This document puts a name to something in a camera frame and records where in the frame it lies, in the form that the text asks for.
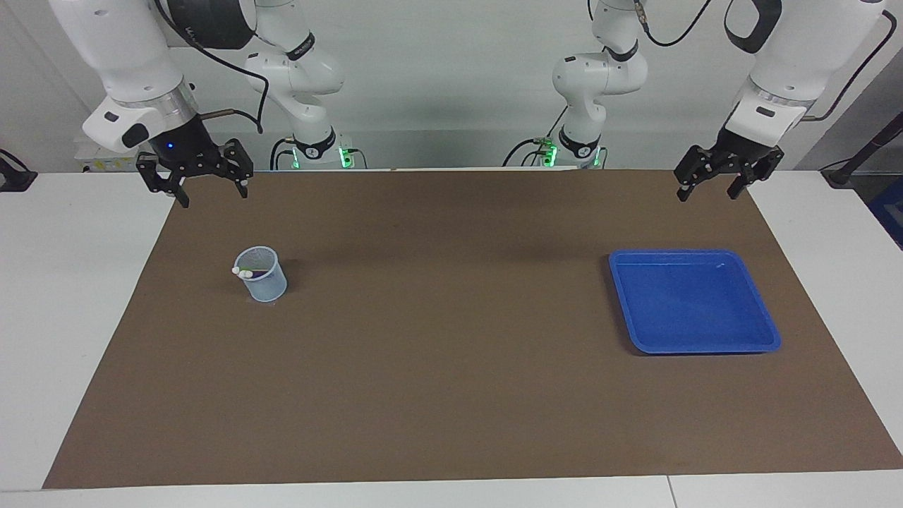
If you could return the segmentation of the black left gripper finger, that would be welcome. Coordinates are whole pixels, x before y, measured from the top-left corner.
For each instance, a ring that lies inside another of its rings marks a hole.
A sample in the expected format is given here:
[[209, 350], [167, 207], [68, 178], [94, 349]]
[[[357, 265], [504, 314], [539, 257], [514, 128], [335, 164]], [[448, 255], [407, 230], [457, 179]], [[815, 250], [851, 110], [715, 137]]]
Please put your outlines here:
[[768, 180], [783, 157], [781, 147], [774, 147], [764, 157], [755, 160], [734, 157], [731, 165], [736, 169], [737, 176], [727, 189], [729, 199], [736, 200], [751, 184]]
[[722, 157], [700, 145], [692, 145], [674, 168], [674, 176], [679, 183], [677, 198], [686, 202], [696, 186], [717, 176]]

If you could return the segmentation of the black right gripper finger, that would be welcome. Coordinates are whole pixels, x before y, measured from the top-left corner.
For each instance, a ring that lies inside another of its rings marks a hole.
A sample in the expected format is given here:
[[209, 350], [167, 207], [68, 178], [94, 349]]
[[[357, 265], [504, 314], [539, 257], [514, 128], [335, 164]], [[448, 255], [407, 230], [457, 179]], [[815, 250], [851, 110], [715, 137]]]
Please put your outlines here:
[[141, 151], [136, 157], [136, 169], [151, 193], [164, 193], [176, 200], [183, 208], [190, 205], [190, 198], [183, 189], [183, 174], [178, 171], [170, 171], [167, 177], [163, 177], [157, 171], [159, 158], [157, 155]]
[[213, 174], [234, 183], [242, 199], [248, 198], [249, 180], [254, 176], [254, 164], [244, 145], [232, 138], [217, 147]]

